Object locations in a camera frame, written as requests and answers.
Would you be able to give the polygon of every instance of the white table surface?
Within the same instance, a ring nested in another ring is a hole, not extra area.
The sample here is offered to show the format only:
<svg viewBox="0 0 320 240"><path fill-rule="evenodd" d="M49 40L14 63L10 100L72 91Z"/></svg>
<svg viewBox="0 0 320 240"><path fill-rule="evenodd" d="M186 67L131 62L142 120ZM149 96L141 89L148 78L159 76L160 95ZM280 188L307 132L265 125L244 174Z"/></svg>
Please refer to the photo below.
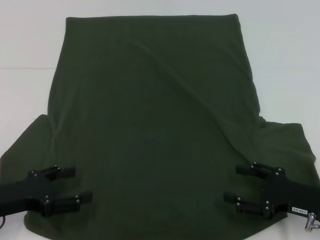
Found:
<svg viewBox="0 0 320 240"><path fill-rule="evenodd" d="M47 113L66 17L233 13L240 19L261 116L301 123L319 157L319 0L0 0L0 156ZM315 165L319 171L320 161ZM24 215L7 217L1 240L45 239L25 228ZM320 230L304 231L305 223L290 214L249 239L320 239Z"/></svg>

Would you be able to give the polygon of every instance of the green fleece fabric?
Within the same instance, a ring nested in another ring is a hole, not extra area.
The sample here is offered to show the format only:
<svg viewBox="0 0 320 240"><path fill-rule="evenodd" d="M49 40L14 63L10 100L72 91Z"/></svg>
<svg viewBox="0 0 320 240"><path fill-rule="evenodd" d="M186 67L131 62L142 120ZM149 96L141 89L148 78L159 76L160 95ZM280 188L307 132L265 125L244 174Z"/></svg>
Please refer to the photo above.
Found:
<svg viewBox="0 0 320 240"><path fill-rule="evenodd" d="M319 185L301 125L259 111L235 14L67 18L48 115L3 155L1 182L77 168L53 183L57 196L93 190L92 204L25 217L53 240L242 240L281 216L237 214L223 201L223 191L259 199L261 180L236 164Z"/></svg>

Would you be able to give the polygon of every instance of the dark green cloth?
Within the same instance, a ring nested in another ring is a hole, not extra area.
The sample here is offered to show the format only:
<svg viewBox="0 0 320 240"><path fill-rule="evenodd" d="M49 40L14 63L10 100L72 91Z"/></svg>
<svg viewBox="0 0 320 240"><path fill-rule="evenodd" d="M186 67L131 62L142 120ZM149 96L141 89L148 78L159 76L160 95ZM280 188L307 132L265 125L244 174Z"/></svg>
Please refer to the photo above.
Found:
<svg viewBox="0 0 320 240"><path fill-rule="evenodd" d="M223 202L223 191L259 199L261 181L236 164L319 185L301 125L259 111L235 14L67 18L48 115L3 155L1 182L76 166L56 193L93 190L93 203L25 218L54 240L241 240L281 217Z"/></svg>

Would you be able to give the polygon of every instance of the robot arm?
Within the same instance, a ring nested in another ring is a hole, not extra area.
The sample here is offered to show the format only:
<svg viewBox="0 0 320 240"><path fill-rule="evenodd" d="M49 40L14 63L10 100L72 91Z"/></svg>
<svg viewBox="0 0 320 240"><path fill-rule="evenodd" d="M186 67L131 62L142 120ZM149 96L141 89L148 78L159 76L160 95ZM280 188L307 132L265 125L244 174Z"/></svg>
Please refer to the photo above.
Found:
<svg viewBox="0 0 320 240"><path fill-rule="evenodd" d="M272 219L280 212L307 218L305 230L319 229L320 188L289 180L281 167L254 162L249 168L236 166L236 173L263 179L260 202L252 202L234 193L225 192L224 201L235 204L238 213L250 213Z"/></svg>
<svg viewBox="0 0 320 240"><path fill-rule="evenodd" d="M71 178L75 174L75 168L62 170L55 165L40 171L29 171L22 181L0 185L0 217L24 211L36 211L43 217L79 211L81 204L92 202L92 192L56 199L51 185L51 181Z"/></svg>

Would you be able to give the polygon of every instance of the cable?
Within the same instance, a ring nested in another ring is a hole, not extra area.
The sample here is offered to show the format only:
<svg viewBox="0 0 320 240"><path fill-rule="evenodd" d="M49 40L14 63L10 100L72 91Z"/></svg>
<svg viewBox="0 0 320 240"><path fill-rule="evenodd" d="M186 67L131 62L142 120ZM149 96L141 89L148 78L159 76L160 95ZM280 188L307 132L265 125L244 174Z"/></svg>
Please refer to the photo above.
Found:
<svg viewBox="0 0 320 240"><path fill-rule="evenodd" d="M2 223L1 223L1 225L0 225L0 229L2 229L2 227L5 225L5 223L6 223L6 216L3 216L2 217Z"/></svg>

